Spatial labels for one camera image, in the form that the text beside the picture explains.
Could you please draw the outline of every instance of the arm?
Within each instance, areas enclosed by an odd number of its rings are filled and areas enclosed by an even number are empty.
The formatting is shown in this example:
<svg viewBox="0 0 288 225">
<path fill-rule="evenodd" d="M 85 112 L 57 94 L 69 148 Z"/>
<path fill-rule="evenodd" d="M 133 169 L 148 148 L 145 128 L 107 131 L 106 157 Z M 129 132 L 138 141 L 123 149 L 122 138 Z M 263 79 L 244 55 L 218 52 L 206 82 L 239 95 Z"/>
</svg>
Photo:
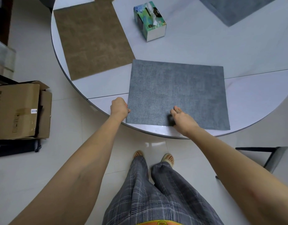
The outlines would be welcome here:
<svg viewBox="0 0 288 225">
<path fill-rule="evenodd" d="M 252 224 L 288 224 L 288 187 L 265 168 L 210 135 L 179 107 L 175 128 L 209 160 L 224 187 Z"/>
<path fill-rule="evenodd" d="M 113 100 L 108 120 L 10 225 L 85 224 L 97 200 L 115 135 L 129 111 L 123 98 Z"/>
</svg>

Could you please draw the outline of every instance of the foot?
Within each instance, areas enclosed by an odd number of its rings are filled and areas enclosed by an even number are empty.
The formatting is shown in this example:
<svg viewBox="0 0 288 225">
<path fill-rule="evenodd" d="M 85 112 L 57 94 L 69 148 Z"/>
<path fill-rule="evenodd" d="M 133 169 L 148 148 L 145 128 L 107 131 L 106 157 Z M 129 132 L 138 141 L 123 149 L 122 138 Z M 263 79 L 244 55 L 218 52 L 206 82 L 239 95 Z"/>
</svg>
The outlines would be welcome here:
<svg viewBox="0 0 288 225">
<path fill-rule="evenodd" d="M 137 156 L 144 156 L 143 152 L 141 150 L 138 150 L 135 152 L 133 159 L 136 158 Z"/>
<path fill-rule="evenodd" d="M 163 159 L 161 162 L 167 162 L 170 164 L 171 167 L 174 165 L 174 158 L 170 153 L 167 153 L 164 155 Z"/>
</svg>

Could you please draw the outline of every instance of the slipper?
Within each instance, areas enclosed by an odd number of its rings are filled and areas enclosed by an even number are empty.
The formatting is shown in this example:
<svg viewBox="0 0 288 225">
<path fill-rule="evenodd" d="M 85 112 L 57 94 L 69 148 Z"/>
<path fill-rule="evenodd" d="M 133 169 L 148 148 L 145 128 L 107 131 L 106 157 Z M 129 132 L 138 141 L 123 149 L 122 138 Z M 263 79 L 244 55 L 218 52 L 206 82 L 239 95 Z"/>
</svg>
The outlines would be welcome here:
<svg viewBox="0 0 288 225">
<path fill-rule="evenodd" d="M 174 158 L 173 158 L 173 163 L 172 163 L 169 159 L 166 159 L 166 157 L 167 157 L 168 155 L 171 155 L 171 154 L 170 154 L 170 153 L 165 154 L 164 157 L 163 157 L 163 159 L 161 160 L 161 162 L 167 162 L 167 163 L 169 163 L 170 166 L 173 168 Z"/>
<path fill-rule="evenodd" d="M 140 151 L 140 152 L 143 154 L 143 157 L 144 157 L 144 159 L 145 159 L 144 153 L 143 153 L 141 150 L 138 150 L 138 151 Z M 136 151 L 136 152 L 134 153 L 133 159 L 134 159 L 134 157 L 135 157 L 135 155 L 136 155 L 136 153 L 137 153 L 138 151 Z"/>
</svg>

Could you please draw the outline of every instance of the orange waistband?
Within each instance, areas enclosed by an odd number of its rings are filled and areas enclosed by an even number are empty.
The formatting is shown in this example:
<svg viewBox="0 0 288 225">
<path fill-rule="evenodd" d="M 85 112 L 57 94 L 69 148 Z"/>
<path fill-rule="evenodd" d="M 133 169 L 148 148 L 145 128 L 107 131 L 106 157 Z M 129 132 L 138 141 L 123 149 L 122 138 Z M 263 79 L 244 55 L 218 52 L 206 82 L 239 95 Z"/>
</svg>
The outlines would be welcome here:
<svg viewBox="0 0 288 225">
<path fill-rule="evenodd" d="M 138 225 L 182 225 L 182 224 L 169 220 L 154 220 L 145 223 L 139 223 Z"/>
</svg>

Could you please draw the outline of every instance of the person's left hand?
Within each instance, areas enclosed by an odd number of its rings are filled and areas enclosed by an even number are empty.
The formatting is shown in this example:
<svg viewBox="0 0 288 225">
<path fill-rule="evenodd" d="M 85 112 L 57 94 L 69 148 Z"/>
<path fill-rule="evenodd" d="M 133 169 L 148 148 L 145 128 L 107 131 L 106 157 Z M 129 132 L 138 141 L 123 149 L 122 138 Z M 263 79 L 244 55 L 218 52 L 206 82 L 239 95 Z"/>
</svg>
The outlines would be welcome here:
<svg viewBox="0 0 288 225">
<path fill-rule="evenodd" d="M 115 117 L 118 121 L 122 122 L 131 110 L 127 108 L 127 104 L 123 98 L 118 97 L 112 101 L 111 117 Z"/>
</svg>

